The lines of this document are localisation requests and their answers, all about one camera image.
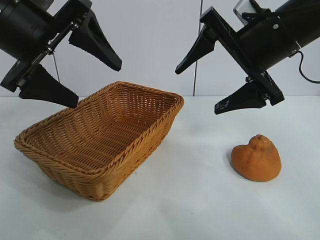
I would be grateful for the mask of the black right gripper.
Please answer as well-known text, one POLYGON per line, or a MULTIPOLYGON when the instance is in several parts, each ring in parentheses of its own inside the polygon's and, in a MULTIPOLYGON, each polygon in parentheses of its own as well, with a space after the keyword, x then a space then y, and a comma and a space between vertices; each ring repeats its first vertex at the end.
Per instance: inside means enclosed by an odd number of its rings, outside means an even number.
POLYGON ((195 43, 177 65, 181 74, 193 63, 211 53, 216 38, 247 74, 246 83, 231 95, 215 104, 216 115, 242 109, 261 109, 269 100, 271 105, 285 98, 267 70, 300 47, 281 25, 276 16, 253 21, 239 31, 233 28, 210 7, 201 17, 202 27, 195 43))

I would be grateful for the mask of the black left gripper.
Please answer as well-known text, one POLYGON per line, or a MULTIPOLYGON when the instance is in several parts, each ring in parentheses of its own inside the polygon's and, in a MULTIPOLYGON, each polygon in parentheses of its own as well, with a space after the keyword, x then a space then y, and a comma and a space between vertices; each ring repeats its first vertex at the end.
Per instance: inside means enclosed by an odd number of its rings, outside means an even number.
POLYGON ((71 45, 93 55, 114 71, 121 70, 122 60, 106 39, 91 10, 90 0, 68 0, 55 15, 43 8, 48 4, 48 0, 0 2, 0 48, 16 59, 0 85, 15 92, 20 80, 32 73, 20 88, 21 99, 75 108, 79 97, 39 64, 43 58, 51 55, 73 31, 68 39, 71 45))

